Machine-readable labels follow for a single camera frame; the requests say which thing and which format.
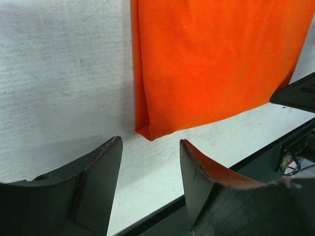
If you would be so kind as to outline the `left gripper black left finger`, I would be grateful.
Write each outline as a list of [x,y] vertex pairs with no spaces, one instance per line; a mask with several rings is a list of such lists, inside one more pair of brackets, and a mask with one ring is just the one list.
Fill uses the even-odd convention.
[[122,151],[116,136],[31,181],[1,184],[1,235],[106,235]]

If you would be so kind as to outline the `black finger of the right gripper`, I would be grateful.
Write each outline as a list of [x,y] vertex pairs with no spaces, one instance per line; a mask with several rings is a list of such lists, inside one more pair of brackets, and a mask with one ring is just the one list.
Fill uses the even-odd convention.
[[315,73],[313,72],[287,87],[274,92],[270,98],[270,102],[314,113]]

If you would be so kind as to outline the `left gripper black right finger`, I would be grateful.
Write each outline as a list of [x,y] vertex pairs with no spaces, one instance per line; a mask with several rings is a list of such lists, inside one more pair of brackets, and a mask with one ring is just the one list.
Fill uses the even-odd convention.
[[187,213],[196,236],[312,236],[315,181],[243,176],[180,141]]

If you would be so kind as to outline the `orange t shirt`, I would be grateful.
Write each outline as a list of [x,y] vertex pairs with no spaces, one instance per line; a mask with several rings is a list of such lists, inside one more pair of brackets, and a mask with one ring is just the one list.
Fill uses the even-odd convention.
[[314,13],[312,0],[133,0],[135,131],[153,141],[266,104]]

